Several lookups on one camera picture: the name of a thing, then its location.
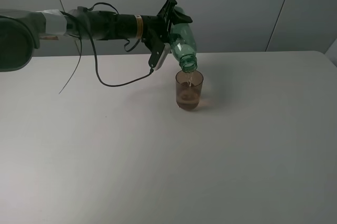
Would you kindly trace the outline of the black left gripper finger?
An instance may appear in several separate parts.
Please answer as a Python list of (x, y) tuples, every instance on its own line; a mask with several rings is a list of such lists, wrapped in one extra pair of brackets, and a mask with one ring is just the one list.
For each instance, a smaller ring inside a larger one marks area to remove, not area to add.
[(174, 10), (171, 17), (172, 24), (190, 24), (192, 23), (191, 17)]
[(167, 38), (170, 34), (172, 27), (172, 16), (176, 0), (166, 0), (165, 4), (157, 14), (157, 17), (161, 20), (161, 30), (163, 31), (163, 37)]

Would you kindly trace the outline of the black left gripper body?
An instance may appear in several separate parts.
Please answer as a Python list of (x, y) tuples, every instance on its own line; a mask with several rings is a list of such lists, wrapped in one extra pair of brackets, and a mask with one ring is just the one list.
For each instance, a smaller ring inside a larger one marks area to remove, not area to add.
[(168, 37), (163, 37), (161, 20), (157, 16), (137, 15), (136, 22), (136, 38), (140, 39), (151, 52), (148, 64), (154, 67), (164, 50), (164, 44), (168, 43)]

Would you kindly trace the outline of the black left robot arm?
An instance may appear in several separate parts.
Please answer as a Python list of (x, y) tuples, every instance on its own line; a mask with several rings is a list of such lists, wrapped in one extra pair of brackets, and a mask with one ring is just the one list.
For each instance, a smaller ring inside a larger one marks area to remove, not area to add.
[(1, 10), (1, 71), (25, 67), (44, 39), (72, 36), (79, 40), (137, 39), (151, 51), (149, 64), (158, 69), (166, 53), (172, 27), (189, 24), (192, 19), (177, 7), (176, 0), (166, 0), (155, 16), (119, 14), (78, 7), (70, 13), (59, 10), (40, 12)]

